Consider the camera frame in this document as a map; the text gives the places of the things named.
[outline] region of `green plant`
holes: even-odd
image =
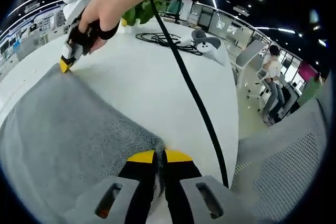
[[[162,10],[165,6],[162,0],[153,0],[154,5],[158,11]],[[122,15],[122,18],[126,20],[127,25],[134,26],[137,19],[140,20],[140,24],[147,23],[152,17],[154,17],[154,11],[149,0],[137,4],[130,10]]]

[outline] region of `desk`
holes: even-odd
[[[177,24],[165,25],[170,33],[181,37],[190,36],[192,31]],[[137,29],[137,32],[161,31],[156,22]],[[0,123],[17,100],[59,61],[65,38],[62,36],[32,52],[0,83]],[[238,106],[224,46],[219,55],[227,62],[224,66],[181,52],[212,120],[231,184],[238,149]],[[203,175],[213,175],[221,181],[211,139],[169,48],[137,40],[135,34],[117,33],[103,48],[82,57],[72,71],[106,102],[160,136],[167,147],[192,156]],[[164,205],[165,200],[162,200],[148,223],[163,220],[162,223],[170,223]]]

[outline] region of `gray towel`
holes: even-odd
[[[0,130],[1,166],[43,222],[53,222],[46,209],[65,215],[88,188],[118,175],[128,157],[163,148],[159,137],[71,72],[62,74],[58,64],[17,102]],[[159,185],[156,196],[161,191]]]

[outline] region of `pink wall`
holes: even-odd
[[[309,64],[303,62],[299,68],[299,74],[305,81],[308,81],[315,76],[316,71]]]

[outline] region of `white table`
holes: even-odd
[[[189,37],[192,29],[165,23],[170,33]],[[161,32],[149,22],[136,32]],[[60,58],[65,36],[37,49],[0,83],[0,123],[22,95]],[[225,46],[224,66],[202,56],[181,52],[187,70],[204,102],[220,142],[229,184],[238,149],[238,106],[235,82]],[[169,48],[137,40],[135,33],[117,33],[103,48],[82,57],[72,71],[106,102],[160,136],[168,148],[193,157],[203,175],[221,182],[219,164],[196,103]],[[169,223],[165,200],[148,223]]]

